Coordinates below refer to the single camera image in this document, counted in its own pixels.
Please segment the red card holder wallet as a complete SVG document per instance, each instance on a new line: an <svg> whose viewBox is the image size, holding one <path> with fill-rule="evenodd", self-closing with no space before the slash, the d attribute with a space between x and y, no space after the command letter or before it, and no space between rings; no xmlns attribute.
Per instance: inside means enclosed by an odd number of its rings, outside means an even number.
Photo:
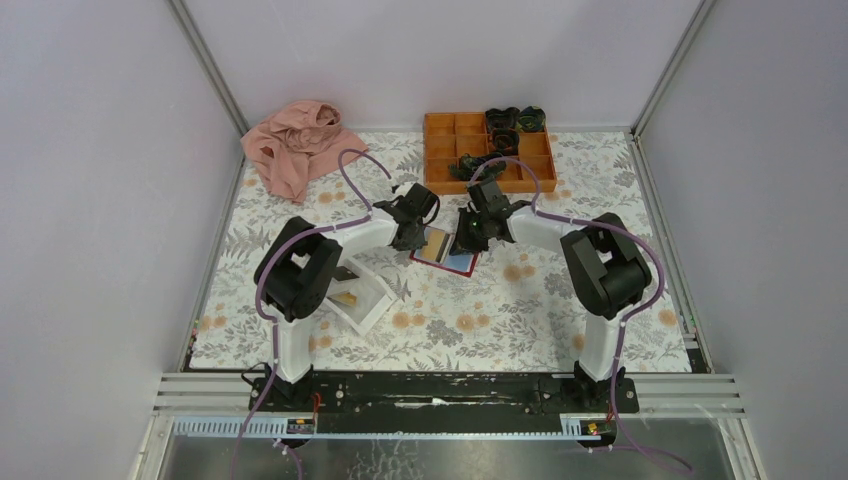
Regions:
<svg viewBox="0 0 848 480"><path fill-rule="evenodd" d="M414 250L409 258L413 262L417 262L420 264L427 265L432 268L436 268L439 270L447 271L453 274L457 274L466 278L472 276L474 268L477 263L478 255L477 254L469 254L469 253L452 253L451 248L453 246L455 235L452 232L451 234L451 243L449 248L448 255L444 258L443 262L440 264L432 264L427 263L416 258L416 252L420 249Z"/></svg>

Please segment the white plastic card box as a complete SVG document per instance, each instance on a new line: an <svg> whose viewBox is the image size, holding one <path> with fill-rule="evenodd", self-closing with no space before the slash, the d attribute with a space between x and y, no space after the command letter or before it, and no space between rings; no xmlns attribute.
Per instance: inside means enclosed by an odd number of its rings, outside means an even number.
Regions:
<svg viewBox="0 0 848 480"><path fill-rule="evenodd" d="M354 258L344 259L338 266L346 266L358 274L355 281L336 282L331 279L322 306L334 312L358 335L366 335L389 311L397 300L388 284L365 264ZM358 297L355 307L337 304L329 296L350 292Z"/></svg>

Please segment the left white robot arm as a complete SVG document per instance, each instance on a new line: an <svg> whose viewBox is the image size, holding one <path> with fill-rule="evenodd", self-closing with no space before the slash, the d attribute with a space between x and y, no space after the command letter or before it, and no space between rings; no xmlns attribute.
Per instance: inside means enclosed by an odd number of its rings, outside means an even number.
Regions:
<svg viewBox="0 0 848 480"><path fill-rule="evenodd" d="M439 208L438 196L413 182L359 218L324 226L300 216L286 222L254 274L256 312L271 322L270 367L278 377L271 395L282 408L296 411L309 401L311 387L303 377L313 366L308 346L313 314L337 267L376 248L412 252L423 247L425 226Z"/></svg>

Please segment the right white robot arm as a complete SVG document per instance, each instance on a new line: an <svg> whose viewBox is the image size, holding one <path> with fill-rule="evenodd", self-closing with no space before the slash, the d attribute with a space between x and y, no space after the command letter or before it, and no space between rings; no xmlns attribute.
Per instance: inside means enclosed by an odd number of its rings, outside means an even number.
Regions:
<svg viewBox="0 0 848 480"><path fill-rule="evenodd" d="M613 398L609 379L619 371L621 311L640 302L653 280L636 239L615 214L588 222L555 219L530 201L509 201L493 179L467 191L470 204L459 210L452 255L486 251L492 240L562 255L574 293L590 314L575 368L583 378L575 382L573 396L583 410L601 410Z"/></svg>

